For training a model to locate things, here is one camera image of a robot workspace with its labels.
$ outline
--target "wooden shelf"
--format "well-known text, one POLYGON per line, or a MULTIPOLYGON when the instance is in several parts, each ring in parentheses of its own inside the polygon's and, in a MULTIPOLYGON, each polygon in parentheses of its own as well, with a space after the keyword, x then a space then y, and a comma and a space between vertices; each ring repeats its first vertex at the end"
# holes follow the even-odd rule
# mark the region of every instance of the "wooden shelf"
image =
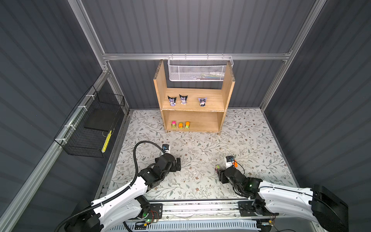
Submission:
POLYGON ((168 88, 162 60, 153 82, 166 131, 221 132, 235 82, 230 62, 226 66, 221 89, 168 88), (188 96, 186 105, 181 104, 179 94, 188 96), (168 96, 177 98, 176 106, 170 105, 168 96), (206 106, 201 107, 198 98, 206 97, 206 106), (173 121, 177 123, 175 129, 171 128, 173 121), (187 121, 190 122, 190 129, 179 129, 179 123, 183 122, 185 127, 187 121))
POLYGON ((163 110, 179 111, 204 111, 204 112, 224 112, 226 107, 223 102, 221 89, 186 89, 186 88, 167 88, 162 104, 163 110), (187 104, 182 105, 179 94, 188 96, 187 104), (176 97, 176 105, 171 106, 168 97, 176 97), (198 98, 205 98, 206 105, 200 106, 198 98))
POLYGON ((197 111, 174 111, 163 110, 164 125, 168 131, 196 131, 196 132, 219 132, 218 114, 223 112, 197 112, 197 111), (171 128, 171 123, 177 123, 176 129, 171 128), (189 130, 185 129, 186 122, 190 122, 189 130), (179 123, 183 122, 183 129, 179 129, 179 123))

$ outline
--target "dark gray wall panel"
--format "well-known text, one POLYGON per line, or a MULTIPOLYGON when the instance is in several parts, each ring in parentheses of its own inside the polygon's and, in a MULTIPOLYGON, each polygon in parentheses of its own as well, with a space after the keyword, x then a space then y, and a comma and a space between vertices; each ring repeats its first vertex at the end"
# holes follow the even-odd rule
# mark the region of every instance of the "dark gray wall panel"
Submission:
MULTIPOLYGON (((159 61, 110 61, 130 108, 158 108, 153 77, 159 61)), ((169 81, 164 61, 167 86, 172 88, 221 89, 221 81, 169 81)), ((282 61, 235 61, 236 85, 230 107, 256 107, 262 102, 282 61)))
MULTIPOLYGON (((51 145, 70 111, 96 81, 101 68, 67 1, 1 1, 0 14, 0 183, 6 186, 0 194, 2 214, 51 145)), ((54 170, 63 162, 68 164, 55 171, 56 176, 66 178, 67 173, 72 173, 70 181, 76 184, 83 181, 79 178, 86 179, 86 176, 99 181, 100 173, 95 176, 90 173, 99 172, 104 164, 84 161, 96 168, 92 171, 84 167, 86 164, 79 164, 75 157, 65 156, 62 154, 53 167, 54 170)), ((90 183, 90 189, 96 185, 92 180, 84 181, 90 183)), ((30 204, 32 208, 48 202, 44 208, 34 207, 38 209, 35 217, 50 210, 51 197, 62 193, 56 188, 51 191, 47 188, 50 189, 48 182, 43 182, 36 196, 43 189, 49 195, 36 197, 30 204)), ((64 204, 62 198, 56 202, 64 204)))
POLYGON ((328 0, 265 113, 299 184, 319 183, 367 231, 371 3, 328 0))
POLYGON ((287 52, 313 2, 83 0, 106 53, 287 52))

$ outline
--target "lower shelf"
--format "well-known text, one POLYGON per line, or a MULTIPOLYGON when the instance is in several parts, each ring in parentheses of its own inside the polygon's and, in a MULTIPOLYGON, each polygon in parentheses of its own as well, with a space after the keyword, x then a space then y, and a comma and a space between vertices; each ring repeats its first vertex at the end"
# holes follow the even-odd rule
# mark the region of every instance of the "lower shelf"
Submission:
POLYGON ((173 111, 163 110, 165 128, 169 131, 195 131, 195 132, 219 132, 221 119, 224 112, 198 112, 198 111, 173 111), (171 128, 172 122, 177 126, 171 128), (190 122, 189 130, 185 129, 186 122, 190 122))

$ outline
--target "floral print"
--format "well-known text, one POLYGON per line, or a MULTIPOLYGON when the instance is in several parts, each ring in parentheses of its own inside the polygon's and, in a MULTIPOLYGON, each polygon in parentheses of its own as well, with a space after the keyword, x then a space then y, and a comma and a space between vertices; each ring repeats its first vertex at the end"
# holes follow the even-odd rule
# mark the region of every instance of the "floral print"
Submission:
MULTIPOLYGON (((181 171, 170 172, 164 181, 146 193, 149 200, 240 198, 231 184, 221 184, 215 166, 225 168, 224 157, 233 155, 245 176, 294 186, 292 175, 258 108, 228 109, 221 135, 199 132, 165 133, 159 110, 135 110, 122 145, 108 193, 131 181, 135 167, 135 144, 150 140, 169 144, 170 153, 181 159, 181 171)), ((152 144, 137 148, 139 170, 160 155, 152 144)))

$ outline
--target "cartoon character figurine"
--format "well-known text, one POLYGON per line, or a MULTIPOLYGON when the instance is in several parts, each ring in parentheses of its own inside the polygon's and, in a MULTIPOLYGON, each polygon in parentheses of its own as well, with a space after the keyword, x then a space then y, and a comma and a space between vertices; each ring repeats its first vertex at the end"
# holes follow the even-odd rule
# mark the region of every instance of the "cartoon character figurine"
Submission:
POLYGON ((167 96, 167 97, 169 98, 170 105, 171 106, 175 106, 176 105, 175 101, 177 100, 177 98, 176 97, 175 98, 171 98, 169 96, 167 96))
POLYGON ((198 100, 200 101, 200 106, 201 107, 204 107, 206 105, 206 99, 207 98, 198 98, 198 100))
POLYGON ((182 96, 182 95, 179 94, 179 97, 180 97, 180 100, 182 101, 181 103, 183 105, 187 104, 187 97, 188 96, 182 96))

